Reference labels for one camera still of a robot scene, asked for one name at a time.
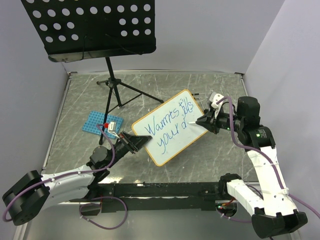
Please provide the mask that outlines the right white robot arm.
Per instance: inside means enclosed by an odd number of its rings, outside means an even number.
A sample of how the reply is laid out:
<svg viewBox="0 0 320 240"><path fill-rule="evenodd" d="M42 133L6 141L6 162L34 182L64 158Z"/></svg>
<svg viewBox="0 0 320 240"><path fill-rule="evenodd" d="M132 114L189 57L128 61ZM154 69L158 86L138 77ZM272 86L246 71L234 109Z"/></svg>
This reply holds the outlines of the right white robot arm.
<svg viewBox="0 0 320 240"><path fill-rule="evenodd" d="M214 92L208 106L195 124L214 134L230 131L233 143L250 158L262 193L254 193L238 174L227 173L219 180L219 195L235 198L246 209L261 239L290 234L307 224L306 213L298 210L286 187L272 132L260 123L258 100L242 96L234 106L229 96Z"/></svg>

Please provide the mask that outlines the yellow framed whiteboard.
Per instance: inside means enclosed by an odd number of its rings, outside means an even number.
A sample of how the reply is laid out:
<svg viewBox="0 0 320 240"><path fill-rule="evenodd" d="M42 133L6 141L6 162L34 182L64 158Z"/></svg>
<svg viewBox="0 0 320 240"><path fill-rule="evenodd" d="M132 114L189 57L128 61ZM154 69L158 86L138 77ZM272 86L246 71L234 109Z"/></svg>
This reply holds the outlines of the yellow framed whiteboard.
<svg viewBox="0 0 320 240"><path fill-rule="evenodd" d="M208 131L195 122L204 112L184 89L131 125L139 136L152 136L145 149L158 167L177 156Z"/></svg>

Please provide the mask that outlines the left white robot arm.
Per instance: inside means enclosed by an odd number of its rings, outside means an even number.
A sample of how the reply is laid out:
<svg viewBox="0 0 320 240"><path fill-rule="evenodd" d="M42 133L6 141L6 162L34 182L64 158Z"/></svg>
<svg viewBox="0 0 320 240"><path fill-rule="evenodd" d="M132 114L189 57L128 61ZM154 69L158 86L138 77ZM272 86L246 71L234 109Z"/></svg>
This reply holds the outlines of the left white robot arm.
<svg viewBox="0 0 320 240"><path fill-rule="evenodd" d="M76 199L95 200L98 183L110 174L109 169L126 154L140 151L151 139L150 135L122 131L110 148L96 147L89 161L80 167L53 174L29 171L3 194L3 221L20 226L54 205Z"/></svg>

